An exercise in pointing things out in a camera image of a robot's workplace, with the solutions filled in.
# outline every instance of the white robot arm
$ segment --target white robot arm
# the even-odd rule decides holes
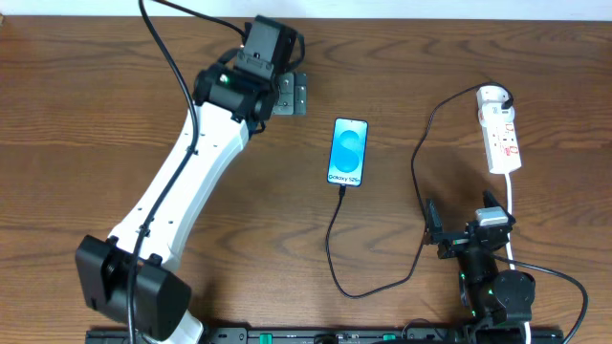
[[[271,114],[305,115],[306,75],[294,72],[304,57],[303,37],[262,16],[246,37],[244,47],[197,76],[197,120],[187,112],[176,144],[136,206],[106,241],[88,235],[76,251],[86,304],[128,320],[134,340],[138,329],[146,342],[198,342],[203,325],[187,310],[191,289],[173,273],[189,232],[221,174]],[[301,55],[290,62],[296,41]],[[233,69],[226,67],[234,57]]]
[[[144,239],[140,252],[142,259],[157,254],[162,258],[162,268],[171,272],[179,268],[189,232],[219,177],[249,142],[246,122],[232,120],[231,111],[205,102],[203,106],[196,107],[196,112],[200,123],[197,154],[189,159],[158,209],[155,221],[149,226],[150,234]],[[119,239],[118,248],[132,252],[139,226],[181,163],[192,135],[191,119],[187,113],[181,135],[153,183],[132,211],[109,234],[109,237]],[[202,331],[202,323],[186,311],[176,330],[163,343],[195,344]]]

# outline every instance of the black cable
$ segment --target black cable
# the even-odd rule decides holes
[[[504,262],[506,264],[514,264],[523,268],[527,268],[527,269],[534,269],[540,272],[546,272],[546,273],[550,273],[553,276],[562,278],[566,281],[571,282],[572,284],[574,284],[576,287],[578,287],[578,289],[580,290],[580,292],[582,292],[582,308],[580,309],[580,315],[578,316],[578,320],[576,320],[576,323],[574,324],[574,327],[572,327],[572,330],[570,330],[570,332],[565,336],[565,338],[562,341],[562,344],[567,344],[570,342],[570,339],[572,339],[572,337],[574,336],[574,334],[576,334],[576,332],[578,331],[578,328],[580,327],[580,325],[582,324],[582,320],[584,320],[584,316],[586,315],[586,310],[589,307],[589,294],[586,292],[586,289],[584,288],[584,286],[578,281],[576,280],[574,277],[572,276],[568,276],[563,272],[559,272],[559,271],[555,271],[553,269],[547,269],[547,268],[543,268],[543,267],[539,267],[539,266],[535,266],[533,264],[527,264],[527,263],[523,263],[523,262],[518,262],[512,259],[508,259],[508,258],[504,258],[495,254],[492,254],[489,252],[489,255],[500,261],[500,262]]]
[[[172,59],[172,56],[170,55],[170,52],[165,47],[164,42],[162,41],[160,36],[157,34],[157,31],[155,30],[155,27],[153,26],[153,23],[149,19],[149,16],[146,13],[146,9],[144,8],[143,0],[139,0],[139,7],[141,9],[141,15],[142,15],[142,20],[144,20],[144,24],[146,24],[146,27],[151,32],[151,35],[153,36],[153,39],[155,39],[155,42],[157,43],[158,47],[162,51],[162,54],[164,55],[165,60],[170,65],[170,68],[172,69],[172,72],[176,76],[176,78],[177,78],[177,80],[179,82],[179,85],[181,86],[181,90],[183,91],[183,94],[185,95],[185,100],[187,102],[187,106],[189,108],[189,113],[191,115],[191,123],[193,125],[193,133],[192,133],[192,138],[191,138],[191,144],[189,145],[189,147],[186,150],[185,157],[183,158],[183,160],[181,161],[181,163],[177,167],[176,171],[174,171],[174,174],[172,174],[172,177],[170,177],[170,180],[168,181],[168,183],[164,187],[164,190],[162,191],[162,193],[160,194],[158,199],[155,201],[155,203],[151,207],[151,210],[149,210],[148,215],[144,219],[144,223],[141,225],[140,231],[138,233],[138,238],[136,239],[136,244],[134,245],[134,250],[132,251],[132,257],[131,257],[131,260],[129,262],[129,270],[128,270],[129,272],[128,272],[128,277],[127,277],[127,293],[126,293],[126,301],[127,301],[127,326],[128,326],[129,338],[130,338],[130,343],[131,344],[136,344],[136,324],[135,324],[135,319],[134,319],[134,288],[135,288],[135,285],[136,285],[136,275],[138,273],[137,272],[137,270],[138,270],[138,261],[139,261],[139,257],[140,257],[140,253],[141,253],[142,242],[144,241],[144,237],[148,234],[149,226],[150,226],[151,222],[154,219],[155,213],[159,209],[160,205],[162,205],[162,202],[164,201],[165,196],[168,194],[168,192],[172,188],[172,185],[174,185],[176,180],[179,178],[179,175],[181,175],[181,172],[183,171],[183,169],[187,165],[187,162],[189,161],[189,158],[191,158],[191,155],[196,153],[195,147],[196,147],[196,144],[198,143],[198,136],[199,136],[199,134],[198,134],[198,118],[196,116],[195,106],[193,105],[193,99],[191,98],[191,94],[189,93],[189,89],[187,87],[187,84],[186,84],[185,80],[183,79],[183,76],[181,75],[181,72],[179,71],[178,66],[174,62],[174,59]]]
[[[417,267],[417,262],[419,261],[419,256],[421,255],[421,250],[423,249],[423,240],[421,240],[421,244],[419,245],[419,250],[417,250],[417,254],[414,258],[414,262],[412,263],[412,268],[410,269],[410,272],[408,273],[408,275],[406,276],[406,278],[401,279],[397,282],[393,282],[390,283],[388,285],[382,286],[382,287],[378,287],[374,290],[362,293],[362,294],[358,294],[358,295],[352,295],[346,291],[344,291],[344,289],[340,286],[340,283],[338,282],[338,278],[336,278],[336,273],[334,272],[334,264],[332,264],[332,254],[330,253],[330,249],[329,249],[329,237],[330,237],[330,233],[332,232],[332,226],[334,225],[334,221],[336,220],[336,217],[338,216],[338,212],[340,210],[340,206],[342,205],[342,199],[344,198],[344,193],[346,192],[346,186],[342,185],[339,189],[339,199],[338,199],[338,205],[336,206],[336,211],[334,212],[334,216],[332,217],[332,221],[329,224],[329,227],[327,228],[327,235],[325,236],[325,251],[327,252],[327,263],[329,263],[329,270],[330,272],[332,272],[332,278],[334,279],[334,283],[336,284],[336,288],[338,288],[338,290],[340,291],[340,293],[350,299],[360,299],[366,296],[370,296],[372,294],[375,294],[377,292],[383,291],[383,290],[388,290],[391,289],[393,287],[397,287],[399,285],[401,285],[402,283],[405,283],[407,280],[410,279],[410,277],[412,277],[412,273],[414,273],[414,270]]]
[[[259,121],[259,125],[261,126],[261,128],[252,130],[250,132],[251,135],[258,135],[266,131],[266,123],[263,120]]]
[[[405,335],[406,335],[406,336],[408,336],[408,332],[407,332],[407,330],[408,330],[408,329],[410,329],[410,328],[412,327],[412,325],[414,325],[415,323],[417,323],[417,322],[419,322],[419,321],[420,321],[420,322],[427,323],[427,324],[428,324],[428,326],[429,326],[429,327],[430,327],[430,328],[431,328],[433,331],[435,331],[435,332],[436,332],[436,334],[438,334],[438,336],[440,337],[440,339],[442,339],[442,340],[444,340],[444,339],[445,339],[445,337],[444,337],[444,336],[443,336],[443,335],[442,335],[442,334],[441,334],[441,333],[438,331],[438,329],[436,329],[436,328],[435,328],[435,326],[434,326],[434,325],[433,325],[433,324],[432,324],[432,323],[431,323],[429,320],[424,319],[424,318],[416,318],[416,319],[412,319],[412,320],[410,320],[410,322],[408,322],[408,323],[407,323],[407,324],[404,326],[404,328],[402,329],[402,338],[404,338],[404,333],[405,333]]]
[[[242,36],[243,39],[247,38],[247,34],[245,32],[243,32],[240,28],[238,28],[237,26],[235,26],[235,25],[233,25],[231,23],[228,23],[225,20],[222,20],[222,19],[219,19],[219,18],[215,18],[215,17],[211,17],[209,15],[201,14],[201,13],[199,13],[197,11],[186,9],[183,6],[176,5],[176,4],[173,4],[171,2],[164,1],[164,0],[151,0],[151,1],[155,1],[158,4],[166,5],[166,6],[172,8],[174,10],[183,11],[185,13],[191,14],[191,15],[196,16],[198,18],[202,18],[204,20],[211,21],[213,23],[221,24],[221,25],[223,25],[225,27],[228,27],[228,28],[230,28],[230,29],[240,33],[240,35]]]
[[[427,138],[427,134],[429,134],[429,129],[431,129],[431,123],[433,122],[433,118],[436,115],[436,112],[438,111],[438,109],[440,109],[444,104],[448,103],[449,101],[462,96],[464,94],[466,94],[469,91],[473,91],[476,89],[479,89],[481,87],[484,86],[498,86],[503,88],[504,90],[506,90],[506,92],[508,92],[508,100],[504,101],[504,103],[502,104],[501,108],[502,109],[509,109],[514,102],[514,98],[513,98],[513,94],[510,92],[510,90],[508,90],[504,85],[498,83],[498,82],[494,82],[494,81],[489,81],[489,82],[483,82],[481,84],[469,87],[468,89],[465,89],[461,92],[459,92],[458,94],[452,96],[452,97],[448,97],[446,99],[444,99],[441,103],[439,103],[431,112],[431,115],[429,115],[429,121],[427,122],[427,127],[425,129],[425,132],[423,133],[423,136],[421,137],[421,139],[419,140],[419,142],[417,143],[417,146],[414,148],[414,153],[412,153],[412,159],[410,160],[410,171],[412,172],[412,181],[414,182],[414,189],[416,190],[417,193],[417,200],[419,200],[419,207],[421,208],[421,212],[423,213],[423,218],[426,219],[426,213],[425,213],[425,206],[423,205],[423,199],[421,199],[421,192],[419,192],[419,185],[417,183],[417,176],[414,173],[414,159],[417,157],[417,153],[419,152],[419,149],[421,148],[421,145],[423,145],[423,142],[425,142],[425,139]]]

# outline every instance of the metal bracket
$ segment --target metal bracket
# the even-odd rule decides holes
[[[286,73],[279,77],[278,102],[272,109],[273,115],[306,115],[308,78],[304,73]]]

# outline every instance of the white cable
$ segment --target white cable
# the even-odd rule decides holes
[[[513,214],[513,185],[510,181],[510,173],[504,174],[506,176],[506,198],[508,199],[506,203],[506,208],[509,214]],[[506,244],[506,254],[508,255],[508,259],[514,260],[513,256],[513,248],[510,245],[510,233],[508,233],[508,244]],[[516,269],[514,264],[510,264],[510,269]]]
[[[510,173],[505,173],[504,176],[506,177],[506,198],[507,198],[506,208],[508,210],[508,213],[512,215],[513,214],[513,185],[510,180]],[[508,244],[506,244],[506,254],[508,255],[508,259],[514,260],[513,248],[510,245],[510,233],[508,233]],[[514,264],[510,264],[510,269],[516,269]],[[531,326],[529,326],[529,322],[525,322],[525,344],[531,344],[531,343],[532,343],[532,329],[531,329]]]

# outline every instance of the white wall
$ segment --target white wall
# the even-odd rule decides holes
[[[612,20],[612,0],[175,0],[213,16]],[[140,15],[137,0],[0,0],[11,14]],[[151,15],[181,15],[149,2]]]

